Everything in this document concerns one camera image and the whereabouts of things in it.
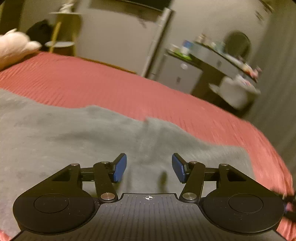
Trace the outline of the grey sweatpants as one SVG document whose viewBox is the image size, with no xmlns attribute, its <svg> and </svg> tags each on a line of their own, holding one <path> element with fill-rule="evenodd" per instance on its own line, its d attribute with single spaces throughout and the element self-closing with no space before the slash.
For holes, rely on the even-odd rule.
<svg viewBox="0 0 296 241">
<path fill-rule="evenodd" d="M 254 177 L 244 149 L 208 144 L 167 121 L 138 121 L 98 106 L 49 106 L 2 90 L 1 230 L 10 237 L 19 232 L 12 207 L 26 190 L 72 163 L 92 167 L 121 153 L 127 167 L 118 194 L 180 193 L 174 153 L 207 167 L 227 163 Z"/>
</svg>

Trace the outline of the grey upholstered chair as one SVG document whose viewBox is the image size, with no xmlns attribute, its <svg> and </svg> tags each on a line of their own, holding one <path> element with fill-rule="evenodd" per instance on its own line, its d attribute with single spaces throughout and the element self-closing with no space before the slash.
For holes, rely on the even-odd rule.
<svg viewBox="0 0 296 241">
<path fill-rule="evenodd" d="M 242 76 L 234 79 L 223 77 L 219 85 L 209 84 L 209 88 L 236 110 L 242 110 L 260 96 L 261 91 Z"/>
</svg>

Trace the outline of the pink ribbed bedspread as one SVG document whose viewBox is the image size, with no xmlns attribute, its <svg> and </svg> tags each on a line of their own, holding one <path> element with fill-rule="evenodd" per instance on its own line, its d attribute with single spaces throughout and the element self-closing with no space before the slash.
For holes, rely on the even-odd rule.
<svg viewBox="0 0 296 241">
<path fill-rule="evenodd" d="M 244 149 L 257 182 L 278 193 L 293 193 L 287 166 L 251 123 L 155 81 L 41 52 L 1 71 L 2 90 L 49 106 L 98 106 L 137 121 L 167 121 L 208 144 Z"/>
</svg>

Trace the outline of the pink toy on desk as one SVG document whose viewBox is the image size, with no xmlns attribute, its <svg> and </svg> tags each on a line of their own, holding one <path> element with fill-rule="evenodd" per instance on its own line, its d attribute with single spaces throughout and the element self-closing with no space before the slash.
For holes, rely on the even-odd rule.
<svg viewBox="0 0 296 241">
<path fill-rule="evenodd" d="M 253 79 L 258 79 L 261 73 L 262 73 L 261 68 L 257 66 L 255 69 L 252 69 L 252 71 L 250 72 L 250 76 Z"/>
</svg>

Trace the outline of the grey vanity desk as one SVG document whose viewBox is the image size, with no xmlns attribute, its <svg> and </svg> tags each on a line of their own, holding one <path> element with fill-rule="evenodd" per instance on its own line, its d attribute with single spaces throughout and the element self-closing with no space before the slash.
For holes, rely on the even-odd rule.
<svg viewBox="0 0 296 241">
<path fill-rule="evenodd" d="M 228 77 L 234 78 L 236 75 L 240 74 L 245 76 L 249 81 L 252 80 L 255 83 L 258 82 L 258 79 L 253 78 L 250 75 L 250 72 L 245 71 L 246 68 L 244 68 L 244 63 L 232 56 L 219 53 L 209 46 L 201 43 L 194 43 L 191 47 L 190 54 L 193 59 L 197 59 L 210 65 Z"/>
</svg>

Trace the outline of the grey drawer cabinet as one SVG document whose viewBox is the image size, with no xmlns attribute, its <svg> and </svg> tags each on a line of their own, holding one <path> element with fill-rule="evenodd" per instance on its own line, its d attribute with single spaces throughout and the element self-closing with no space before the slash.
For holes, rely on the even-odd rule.
<svg viewBox="0 0 296 241">
<path fill-rule="evenodd" d="M 202 74 L 203 70 L 192 60 L 186 60 L 166 50 L 156 73 L 150 78 L 171 89 L 191 94 Z"/>
</svg>

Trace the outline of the round vanity mirror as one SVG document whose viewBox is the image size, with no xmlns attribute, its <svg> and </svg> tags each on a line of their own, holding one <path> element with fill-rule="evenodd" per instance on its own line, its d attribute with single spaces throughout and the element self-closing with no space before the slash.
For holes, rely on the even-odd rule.
<svg viewBox="0 0 296 241">
<path fill-rule="evenodd" d="M 247 60 L 251 52 L 251 41 L 240 31 L 230 32 L 224 39 L 224 53 L 242 60 Z"/>
</svg>

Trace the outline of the yellow white side table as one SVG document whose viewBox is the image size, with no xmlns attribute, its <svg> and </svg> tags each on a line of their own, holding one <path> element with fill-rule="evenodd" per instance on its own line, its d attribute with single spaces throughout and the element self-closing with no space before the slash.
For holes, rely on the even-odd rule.
<svg viewBox="0 0 296 241">
<path fill-rule="evenodd" d="M 81 28 L 82 14 L 77 12 L 80 1 L 62 1 L 58 10 L 49 13 L 55 18 L 51 40 L 46 42 L 50 53 L 76 56 L 76 40 Z"/>
</svg>

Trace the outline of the green item on cabinet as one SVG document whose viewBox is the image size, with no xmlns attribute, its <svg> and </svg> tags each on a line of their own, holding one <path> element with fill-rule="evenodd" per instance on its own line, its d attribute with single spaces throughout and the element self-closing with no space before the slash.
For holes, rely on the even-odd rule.
<svg viewBox="0 0 296 241">
<path fill-rule="evenodd" d="M 175 51 L 171 51 L 171 50 L 167 50 L 167 53 L 172 55 L 172 56 L 175 56 L 175 57 L 178 57 L 178 58 L 182 58 L 182 59 L 186 59 L 188 61 L 192 61 L 191 57 L 188 56 L 188 55 L 184 55 L 180 52 L 175 52 Z"/>
</svg>

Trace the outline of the pink plush pillow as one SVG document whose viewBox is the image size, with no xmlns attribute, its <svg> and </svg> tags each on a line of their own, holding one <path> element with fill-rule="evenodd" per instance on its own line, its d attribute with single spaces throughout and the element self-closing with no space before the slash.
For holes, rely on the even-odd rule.
<svg viewBox="0 0 296 241">
<path fill-rule="evenodd" d="M 31 41 L 28 35 L 17 29 L 1 35 L 0 44 L 1 70 L 17 63 L 27 55 L 36 53 L 42 47 L 39 42 Z"/>
</svg>

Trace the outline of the white blue container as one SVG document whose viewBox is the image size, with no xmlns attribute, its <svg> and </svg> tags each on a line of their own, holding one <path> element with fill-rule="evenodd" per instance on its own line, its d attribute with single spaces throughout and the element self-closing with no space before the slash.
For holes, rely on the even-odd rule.
<svg viewBox="0 0 296 241">
<path fill-rule="evenodd" d="M 184 40 L 182 47 L 180 48 L 180 53 L 183 55 L 189 55 L 192 45 L 193 45 L 192 42 L 190 42 L 188 40 Z"/>
</svg>

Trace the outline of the black bag on floor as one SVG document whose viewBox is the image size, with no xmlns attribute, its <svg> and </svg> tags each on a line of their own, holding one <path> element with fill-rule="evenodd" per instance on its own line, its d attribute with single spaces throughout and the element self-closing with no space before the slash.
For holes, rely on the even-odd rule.
<svg viewBox="0 0 296 241">
<path fill-rule="evenodd" d="M 48 20 L 42 20 L 30 27 L 26 34 L 31 41 L 37 41 L 41 44 L 41 51 L 48 51 L 46 43 L 51 40 L 53 33 L 53 26 L 49 24 Z"/>
</svg>

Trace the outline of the white door frame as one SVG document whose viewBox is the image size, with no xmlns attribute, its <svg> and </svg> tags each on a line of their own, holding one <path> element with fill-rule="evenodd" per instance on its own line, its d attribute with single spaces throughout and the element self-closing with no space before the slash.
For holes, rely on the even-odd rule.
<svg viewBox="0 0 296 241">
<path fill-rule="evenodd" d="M 162 39 L 163 32 L 166 28 L 167 22 L 171 16 L 171 9 L 164 8 L 161 16 L 158 17 L 158 20 L 156 22 L 156 31 L 154 33 L 154 36 L 152 38 L 151 45 L 149 47 L 149 51 L 144 63 L 144 67 L 142 69 L 142 72 L 140 74 L 141 77 L 148 77 L 149 72 L 152 66 L 152 63 L 154 61 L 154 56 L 157 53 L 157 49 L 159 46 L 159 43 Z"/>
</svg>

